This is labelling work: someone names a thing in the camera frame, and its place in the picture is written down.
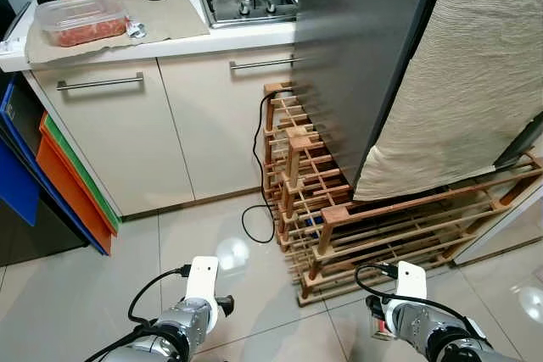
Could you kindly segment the grey steel fridge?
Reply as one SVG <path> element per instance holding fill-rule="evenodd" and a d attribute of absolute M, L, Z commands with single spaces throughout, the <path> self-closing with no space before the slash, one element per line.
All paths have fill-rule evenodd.
<path fill-rule="evenodd" d="M 299 0 L 299 100 L 352 192 L 437 0 Z M 540 136 L 535 115 L 501 154 L 507 167 Z"/>

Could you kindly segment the beige cloth over fridge door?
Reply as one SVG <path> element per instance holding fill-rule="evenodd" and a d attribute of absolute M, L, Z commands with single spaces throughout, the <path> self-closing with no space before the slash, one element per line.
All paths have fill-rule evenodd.
<path fill-rule="evenodd" d="M 542 110 L 542 51 L 542 0 L 437 0 L 353 199 L 493 171 Z"/>

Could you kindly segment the wooden wine rack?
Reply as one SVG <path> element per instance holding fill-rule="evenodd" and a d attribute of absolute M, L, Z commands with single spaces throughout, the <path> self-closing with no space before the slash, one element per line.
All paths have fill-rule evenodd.
<path fill-rule="evenodd" d="M 357 202 L 295 96 L 294 83 L 263 87 L 261 188 L 299 305 L 356 292 L 355 269 L 406 261 L 449 265 L 538 187 L 542 160 L 524 150 L 507 167 L 419 194 Z"/>

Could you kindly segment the white side cabinet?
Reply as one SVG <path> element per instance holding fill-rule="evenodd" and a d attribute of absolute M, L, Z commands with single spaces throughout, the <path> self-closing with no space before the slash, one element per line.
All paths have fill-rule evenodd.
<path fill-rule="evenodd" d="M 523 195 L 513 199 L 509 210 L 485 221 L 481 227 L 484 234 L 459 251 L 451 262 L 470 265 L 538 242 L 543 237 L 541 183 L 542 180 L 536 180 Z"/>

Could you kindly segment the green plastic board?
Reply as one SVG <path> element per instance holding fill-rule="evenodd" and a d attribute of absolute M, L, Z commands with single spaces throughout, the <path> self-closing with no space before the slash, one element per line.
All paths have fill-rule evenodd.
<path fill-rule="evenodd" d="M 74 148 L 66 141 L 66 138 L 59 130 L 59 126 L 55 123 L 50 114 L 45 113 L 43 115 L 40 128 L 42 128 L 44 132 L 49 133 L 50 137 L 53 138 L 59 146 L 59 149 L 62 150 L 71 171 L 74 171 L 79 177 L 79 180 L 81 180 L 81 186 L 84 187 L 86 195 L 92 197 L 98 213 L 105 218 L 106 223 L 111 227 L 112 234 L 116 235 L 119 233 L 119 230 L 117 230 L 117 226 L 120 225 L 119 216 L 116 215 L 112 204 L 109 203 L 109 200 L 106 199 L 104 193 L 98 188 L 98 184 L 94 182 L 85 165 L 78 159 L 74 152 Z"/>

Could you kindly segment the beige kitchen base cabinet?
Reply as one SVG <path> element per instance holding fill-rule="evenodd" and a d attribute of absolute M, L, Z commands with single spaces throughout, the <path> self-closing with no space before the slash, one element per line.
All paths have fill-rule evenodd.
<path fill-rule="evenodd" d="M 116 210 L 136 216 L 176 204 L 255 191 L 252 149 L 265 84 L 287 81 L 292 66 L 230 70 L 238 64 L 295 58 L 294 25 L 213 29 L 204 36 L 30 64 L 30 22 L 0 42 L 0 69 L 24 74 L 77 156 Z M 128 93 L 61 93 L 55 83 L 132 78 Z"/>

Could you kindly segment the orange plastic board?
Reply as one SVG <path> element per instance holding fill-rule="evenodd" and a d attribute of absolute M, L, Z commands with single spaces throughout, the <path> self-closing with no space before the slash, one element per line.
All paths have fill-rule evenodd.
<path fill-rule="evenodd" d="M 81 180 L 74 171 L 71 171 L 62 150 L 49 133 L 42 129 L 42 119 L 43 116 L 38 125 L 42 140 L 36 153 L 37 163 L 50 180 L 52 187 L 57 189 L 59 196 L 64 199 L 67 208 L 76 216 L 78 226 L 87 232 L 94 248 L 104 256 L 109 256 L 112 254 L 113 238 L 117 234 L 112 234 L 111 227 L 98 213 L 96 203 L 92 197 L 86 195 Z"/>

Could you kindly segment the blue plastic board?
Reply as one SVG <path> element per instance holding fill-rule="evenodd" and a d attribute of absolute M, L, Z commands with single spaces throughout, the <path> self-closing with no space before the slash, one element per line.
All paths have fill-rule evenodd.
<path fill-rule="evenodd" d="M 37 163 L 37 146 L 42 140 L 37 123 L 43 115 L 42 103 L 22 75 L 0 79 L 0 202 L 28 222 L 35 221 L 39 200 L 49 203 L 70 229 L 87 239 L 87 247 L 97 250 Z"/>

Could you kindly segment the crumpled foil wrapper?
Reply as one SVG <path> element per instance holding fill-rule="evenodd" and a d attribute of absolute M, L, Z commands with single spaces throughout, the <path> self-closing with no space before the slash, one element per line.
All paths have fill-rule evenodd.
<path fill-rule="evenodd" d="M 129 39 L 143 39 L 148 35 L 148 30 L 146 29 L 146 25 L 143 22 L 139 22 L 134 19 L 129 19 L 126 22 L 126 33 Z"/>

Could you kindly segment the beige counter cloth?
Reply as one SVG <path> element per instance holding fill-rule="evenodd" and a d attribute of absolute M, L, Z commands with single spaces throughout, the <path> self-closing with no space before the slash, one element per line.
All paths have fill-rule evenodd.
<path fill-rule="evenodd" d="M 134 19 L 146 25 L 148 35 L 143 39 L 129 39 L 127 33 L 97 41 L 82 43 L 74 47 L 54 47 L 49 44 L 38 22 L 32 16 L 30 32 L 27 34 L 25 53 L 30 64 L 45 64 L 62 58 L 70 58 L 82 53 L 94 53 L 105 48 L 135 47 L 136 45 L 162 42 L 171 39 L 209 34 L 209 26 L 201 19 L 190 0 L 120 0 Z"/>

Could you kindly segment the clear plastic food container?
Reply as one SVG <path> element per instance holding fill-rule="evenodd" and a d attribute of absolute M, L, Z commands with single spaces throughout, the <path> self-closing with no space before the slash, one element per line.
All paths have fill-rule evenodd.
<path fill-rule="evenodd" d="M 127 32 L 120 0 L 58 0 L 38 6 L 35 20 L 49 44 L 74 47 Z"/>

